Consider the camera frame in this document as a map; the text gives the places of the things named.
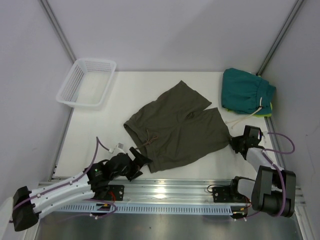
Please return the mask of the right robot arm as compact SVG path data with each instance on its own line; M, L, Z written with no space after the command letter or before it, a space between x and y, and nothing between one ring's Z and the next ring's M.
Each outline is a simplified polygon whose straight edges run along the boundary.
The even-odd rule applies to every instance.
M230 145L256 171L256 179L236 176L230 182L228 196L234 202L251 200L253 210L273 217L290 218L295 210L296 174L274 163L260 146L263 132L259 127L246 125L243 135L232 137Z

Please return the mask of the olive green shorts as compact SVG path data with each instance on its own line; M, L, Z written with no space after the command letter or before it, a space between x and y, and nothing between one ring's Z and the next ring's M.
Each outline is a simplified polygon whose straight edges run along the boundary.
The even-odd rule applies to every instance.
M227 147L229 129L218 108L180 81L124 123L151 173L183 167Z

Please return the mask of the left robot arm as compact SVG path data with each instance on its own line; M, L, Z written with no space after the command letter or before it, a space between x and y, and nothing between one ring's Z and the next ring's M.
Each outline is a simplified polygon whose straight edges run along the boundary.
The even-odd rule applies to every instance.
M12 219L16 232L33 227L40 219L53 211L77 201L102 201L109 193L109 182L118 177L129 181L141 176L141 168L152 160L139 153L134 147L130 152L120 152L111 159L92 162L79 174L47 187L30 190L19 188L13 196Z

